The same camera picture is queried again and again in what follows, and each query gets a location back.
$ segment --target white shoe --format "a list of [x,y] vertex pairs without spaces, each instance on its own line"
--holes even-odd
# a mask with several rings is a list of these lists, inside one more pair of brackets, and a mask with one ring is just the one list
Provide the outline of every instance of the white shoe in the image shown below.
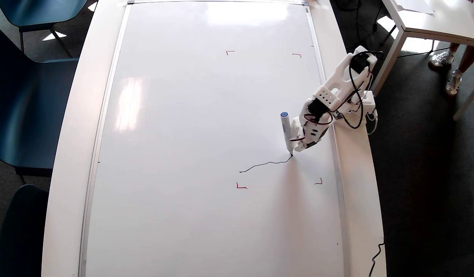
[[459,85],[461,84],[462,77],[457,78],[455,72],[452,73],[451,78],[446,83],[446,93],[449,96],[455,96],[459,91]]
[[444,51],[440,54],[433,55],[429,60],[429,68],[432,70],[441,70],[442,68],[450,68],[454,56],[449,54],[449,51]]

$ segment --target person's leg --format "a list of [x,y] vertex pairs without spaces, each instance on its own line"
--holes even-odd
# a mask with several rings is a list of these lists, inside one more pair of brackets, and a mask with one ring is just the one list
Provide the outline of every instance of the person's leg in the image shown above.
[[452,73],[451,78],[446,84],[446,93],[450,96],[455,96],[459,91],[459,85],[462,81],[462,74],[473,64],[474,62],[474,46],[466,46],[466,50],[462,55],[459,67]]
[[474,63],[474,46],[466,46],[457,70],[464,73]]
[[429,68],[431,70],[441,70],[443,68],[450,68],[454,61],[454,54],[457,51],[459,44],[451,43],[449,49],[437,55],[433,55],[429,60]]

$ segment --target wire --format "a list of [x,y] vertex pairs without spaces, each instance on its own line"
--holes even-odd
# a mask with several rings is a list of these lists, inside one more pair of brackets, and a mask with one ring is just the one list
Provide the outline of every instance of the wire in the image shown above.
[[416,54],[409,54],[409,55],[398,56],[398,58],[404,58],[404,57],[416,56],[416,55],[422,55],[422,54],[429,54],[429,53],[432,53],[432,52],[441,51],[441,50],[446,50],[446,49],[450,49],[450,47],[445,47],[445,48],[441,48],[441,49],[435,49],[435,50],[431,50],[431,51],[429,51],[429,52],[423,52],[423,53],[416,53]]
[[345,8],[338,3],[338,0],[334,0],[334,2],[336,3],[336,6],[338,7],[338,9],[342,11],[355,11],[360,7],[360,0],[357,1],[357,6],[354,8]]
[[374,118],[371,118],[371,116],[369,115],[370,113],[366,114],[367,118],[369,118],[370,121],[374,121],[376,120],[376,116],[374,116]]
[[291,138],[290,142],[298,142],[299,140],[304,140],[305,137],[297,137],[297,138]]
[[364,117],[364,103],[362,102],[362,98],[360,97],[360,94],[359,94],[359,90],[360,88],[357,88],[357,86],[355,85],[355,82],[353,81],[353,76],[352,76],[352,61],[353,59],[358,56],[358,55],[361,55],[361,54],[368,54],[368,53],[371,53],[371,54],[374,54],[374,53],[378,53],[378,54],[382,54],[383,52],[382,51],[362,51],[362,52],[359,52],[355,55],[353,55],[353,57],[351,58],[350,60],[350,63],[348,64],[348,73],[350,74],[350,80],[352,82],[352,85],[353,85],[353,88],[354,88],[354,91],[355,93],[357,94],[359,100],[360,100],[360,120],[357,124],[357,126],[352,126],[349,121],[346,119],[346,117],[343,116],[343,119],[345,120],[346,124],[348,124],[348,126],[350,126],[350,128],[353,128],[353,129],[356,129],[356,128],[359,128],[360,127],[360,124],[362,124],[362,118]]
[[376,266],[376,261],[374,261],[374,259],[376,259],[376,257],[379,256],[379,254],[381,254],[381,245],[384,245],[384,243],[377,245],[377,247],[379,247],[379,252],[374,256],[374,258],[372,258],[372,267],[371,267],[371,271],[369,272],[369,277],[372,276],[372,271],[374,270],[374,266]]
[[381,10],[383,7],[383,3],[381,1],[381,5],[379,6],[379,11],[377,12],[376,19],[374,19],[374,24],[372,24],[372,31],[377,32],[377,19],[379,18],[379,14],[381,14]]
[[358,105],[357,109],[356,110],[349,110],[348,112],[358,112],[359,109],[360,109],[360,103],[357,103],[355,105]]
[[353,96],[353,93],[355,93],[355,91],[352,91],[352,92],[350,93],[350,95],[343,101],[343,103],[341,103],[341,105],[338,106],[338,108],[337,108],[336,110],[330,110],[330,112],[336,112],[339,108],[341,108],[341,106],[342,106],[345,102],[347,102],[348,100],[350,100],[350,98]]
[[372,80],[374,79],[374,74],[371,73],[371,79],[369,80],[369,84],[367,86],[367,90],[371,90],[371,86],[372,86]]
[[371,121],[374,121],[374,120],[376,121],[376,124],[374,125],[374,129],[370,133],[367,133],[367,135],[372,135],[377,129],[377,123],[379,122],[379,118],[374,118]]
[[306,113],[304,114],[304,118],[309,121],[310,123],[312,124],[316,124],[316,125],[329,125],[331,122],[332,122],[332,114],[330,112],[328,112],[328,114],[330,114],[330,117],[331,117],[331,120],[329,122],[326,122],[326,123],[319,123],[319,122],[316,122],[310,118],[307,118],[308,116],[314,116],[313,114],[310,114],[310,113]]
[[355,16],[355,20],[357,21],[357,23],[355,24],[355,28],[357,29],[357,39],[359,40],[359,44],[362,43],[362,40],[360,39],[360,33],[359,33],[359,9],[360,8],[360,0],[358,2],[358,5],[357,5],[357,15]]

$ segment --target white marker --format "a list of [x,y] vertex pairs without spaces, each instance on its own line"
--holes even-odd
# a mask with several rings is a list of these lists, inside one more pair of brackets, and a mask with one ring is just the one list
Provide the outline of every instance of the white marker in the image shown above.
[[292,138],[292,129],[290,128],[290,118],[288,118],[288,112],[281,113],[281,126],[283,127],[283,135],[285,135],[285,144],[287,146],[290,155],[294,155],[293,142],[290,142]]

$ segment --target red corner mark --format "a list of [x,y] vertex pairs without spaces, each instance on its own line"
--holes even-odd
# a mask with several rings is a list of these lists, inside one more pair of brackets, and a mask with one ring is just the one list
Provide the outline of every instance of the red corner mark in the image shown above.
[[237,188],[245,188],[247,189],[246,187],[239,187],[239,183],[235,182],[237,184]]

